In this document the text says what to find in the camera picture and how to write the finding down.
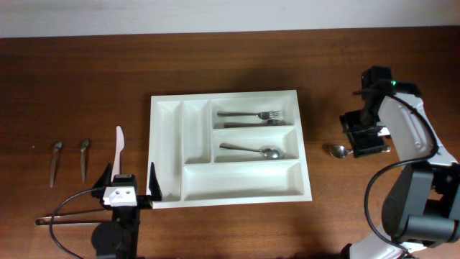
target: cutlery tray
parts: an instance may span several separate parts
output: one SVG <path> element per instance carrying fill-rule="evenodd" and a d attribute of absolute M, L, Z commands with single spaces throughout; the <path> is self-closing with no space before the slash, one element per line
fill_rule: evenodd
<path fill-rule="evenodd" d="M 262 120 L 218 117 L 219 111 L 277 111 L 276 119 L 286 125 L 224 128 L 227 122 Z M 255 149 L 275 145 L 285 159 L 222 150 L 221 143 Z M 150 162 L 163 194 L 154 209 L 312 200 L 295 90 L 152 96 L 149 176 Z"/>

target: spoon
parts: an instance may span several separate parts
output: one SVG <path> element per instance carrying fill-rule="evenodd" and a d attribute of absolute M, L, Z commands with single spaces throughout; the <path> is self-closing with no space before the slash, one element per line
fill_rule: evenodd
<path fill-rule="evenodd" d="M 390 146 L 386 146 L 384 150 L 382 150 L 381 153 L 388 153 L 391 151 Z M 342 145 L 333 145 L 329 148 L 330 154 L 335 157 L 335 158 L 345 158 L 347 155 L 352 154 L 353 150 L 346 149 Z"/>
<path fill-rule="evenodd" d="M 89 140 L 82 141 L 80 146 L 80 167 L 81 167 L 81 180 L 85 183 L 86 181 L 86 161 L 85 161 L 85 150 L 89 147 Z"/>
<path fill-rule="evenodd" d="M 260 155 L 262 155 L 262 157 L 267 160 L 278 160 L 278 159 L 283 159 L 285 157 L 285 153 L 280 148 L 273 147 L 273 146 L 264 146 L 264 147 L 261 147 L 260 149 L 252 149 L 252 148 L 238 147 L 236 145 L 222 143 L 219 145 L 219 147 L 221 149 L 227 149 L 227 150 L 243 150 L 243 151 L 257 152 L 257 153 L 260 153 Z"/>
<path fill-rule="evenodd" d="M 63 147 L 61 141 L 57 142 L 52 149 L 52 160 L 51 160 L 51 176 L 50 176 L 50 187 L 52 188 L 55 185 L 55 173 L 56 173 L 56 164 L 58 163 L 59 151 Z"/>

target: fork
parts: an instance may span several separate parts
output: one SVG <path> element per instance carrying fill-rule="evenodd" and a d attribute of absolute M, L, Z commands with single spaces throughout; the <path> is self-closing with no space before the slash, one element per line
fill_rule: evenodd
<path fill-rule="evenodd" d="M 224 128 L 230 127 L 263 127 L 263 126 L 284 126 L 287 123 L 284 120 L 279 119 L 268 119 L 265 122 L 260 123 L 239 123 L 239 122 L 227 122 L 224 123 Z"/>
<path fill-rule="evenodd" d="M 279 117 L 280 112 L 217 112 L 219 117 L 256 116 L 259 119 L 273 119 Z"/>

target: tray compartment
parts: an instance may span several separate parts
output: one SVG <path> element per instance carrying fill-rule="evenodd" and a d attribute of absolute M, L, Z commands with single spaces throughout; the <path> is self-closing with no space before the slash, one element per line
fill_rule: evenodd
<path fill-rule="evenodd" d="M 287 124 L 294 124 L 294 104 L 292 96 L 251 97 L 235 99 L 217 99 L 212 101 L 213 128 L 224 128 L 225 122 L 260 123 L 256 116 L 220 117 L 217 112 L 280 112 L 280 117 Z"/>
<path fill-rule="evenodd" d="M 183 103 L 183 157 L 185 164 L 211 162 L 209 101 Z"/>
<path fill-rule="evenodd" d="M 149 161 L 155 163 L 158 183 L 163 193 L 163 201 L 180 201 L 182 181 L 181 160 L 181 101 L 162 101 L 152 103 L 152 119 L 150 132 L 153 138 L 150 142 Z"/>
<path fill-rule="evenodd" d="M 285 159 L 298 159 L 297 135 L 293 127 L 253 127 L 217 129 L 213 132 L 213 150 L 215 163 L 244 162 L 265 160 L 259 153 L 220 149 L 221 143 L 260 148 L 274 145 L 285 153 Z"/>
<path fill-rule="evenodd" d="M 184 200 L 303 195 L 300 163 L 192 165 L 184 168 Z"/>

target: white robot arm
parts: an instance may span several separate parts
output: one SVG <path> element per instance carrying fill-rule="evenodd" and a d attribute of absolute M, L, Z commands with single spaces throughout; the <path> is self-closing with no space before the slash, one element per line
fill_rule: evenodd
<path fill-rule="evenodd" d="M 355 158 L 380 153 L 385 148 L 382 136 L 386 132 L 399 159 L 408 163 L 385 199 L 383 225 L 361 242 L 345 247 L 342 256 L 401 258 L 403 253 L 456 242 L 460 237 L 460 166 L 428 122 L 417 86 L 394 81 L 389 68 L 373 67 L 363 73 L 359 94 L 366 103 L 363 110 L 341 117 Z M 441 200 L 428 199 L 432 188 L 443 195 Z"/>

